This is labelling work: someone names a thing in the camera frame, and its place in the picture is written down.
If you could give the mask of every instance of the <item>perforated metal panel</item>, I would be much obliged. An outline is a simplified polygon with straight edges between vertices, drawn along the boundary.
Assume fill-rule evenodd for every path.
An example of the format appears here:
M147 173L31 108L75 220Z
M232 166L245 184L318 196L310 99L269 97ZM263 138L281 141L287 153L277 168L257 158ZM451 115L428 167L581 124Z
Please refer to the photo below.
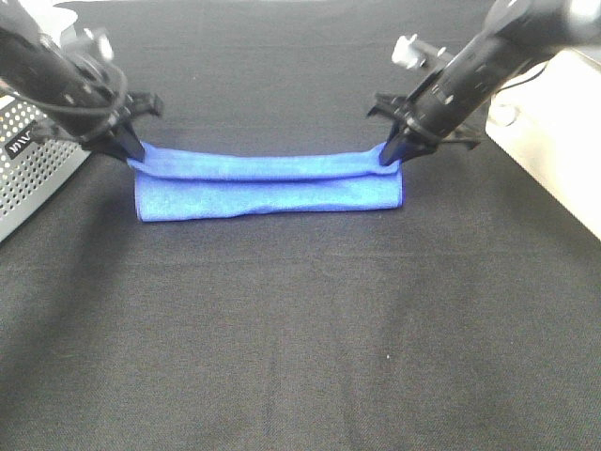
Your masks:
M33 105L0 103L0 241L62 185L87 158L75 143L29 140L29 130L45 115Z

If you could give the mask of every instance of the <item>cable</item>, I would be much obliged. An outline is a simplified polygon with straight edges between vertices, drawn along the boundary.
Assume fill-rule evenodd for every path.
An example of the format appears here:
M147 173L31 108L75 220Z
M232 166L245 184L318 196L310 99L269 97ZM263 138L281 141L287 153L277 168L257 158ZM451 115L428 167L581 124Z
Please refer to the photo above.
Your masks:
M41 110L53 111L55 113L64 113L64 114L81 115L81 116L110 115L111 113L114 112L114 110L116 108L118 108L124 102L125 97L127 96L127 93L128 93L128 79L127 79L125 73L123 72L123 70L121 70L119 67L117 67L116 65L111 64L111 63L108 63L108 65L113 70L115 70L117 75L119 76L119 90L118 90L117 96L115 98L115 101L113 101L113 103L111 103L110 106L98 106L98 107L92 107L92 108L87 108L87 107L83 107L83 106L63 106L63 105L56 105L53 103L44 103L42 101L36 101L27 96L21 95L17 92L14 92L14 91L11 92L11 91L5 90L5 89L0 89L0 92L7 94L10 97L14 97L18 101L26 101L27 103L31 103L32 105L37 106Z
M528 78L526 80L522 80L521 82L514 83L514 84L509 85L509 86L504 86L504 87L502 87L501 89L499 89L497 91L497 94L499 94L501 91L504 91L505 89L511 89L512 87L516 87L516 86L520 86L520 85L525 85L525 84L531 82L532 80L536 80L538 77L540 77L543 74L543 72L545 71L545 69L547 68L547 66L548 66L548 62L545 63L545 66L543 66L532 77L530 77L530 78Z

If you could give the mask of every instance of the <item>folded blue towel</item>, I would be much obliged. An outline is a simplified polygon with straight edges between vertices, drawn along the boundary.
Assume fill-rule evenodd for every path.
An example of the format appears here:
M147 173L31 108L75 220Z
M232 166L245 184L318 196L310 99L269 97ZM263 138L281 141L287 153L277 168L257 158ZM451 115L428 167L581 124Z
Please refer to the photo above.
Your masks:
M299 157L235 157L144 144L135 169L142 221L227 218L275 211L393 209L402 203L399 163L367 152Z

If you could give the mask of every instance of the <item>towel fold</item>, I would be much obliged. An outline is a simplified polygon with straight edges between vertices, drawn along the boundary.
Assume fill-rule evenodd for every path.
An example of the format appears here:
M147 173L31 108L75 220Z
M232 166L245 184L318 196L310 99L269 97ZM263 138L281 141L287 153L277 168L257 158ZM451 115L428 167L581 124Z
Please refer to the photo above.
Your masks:
M142 221L379 210L402 203L399 163L378 163L383 145L367 152L298 157L235 157L144 146L143 163L128 161L136 172Z

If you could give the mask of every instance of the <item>black cloth surface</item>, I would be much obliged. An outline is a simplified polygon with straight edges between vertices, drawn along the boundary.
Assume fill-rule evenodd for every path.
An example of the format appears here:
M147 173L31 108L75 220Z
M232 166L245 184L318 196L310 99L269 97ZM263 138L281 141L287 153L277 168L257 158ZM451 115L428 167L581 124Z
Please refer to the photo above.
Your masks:
M71 4L158 146L358 151L401 34L492 1ZM404 166L401 210L144 225L94 156L0 245L0 449L600 449L601 246L489 141Z

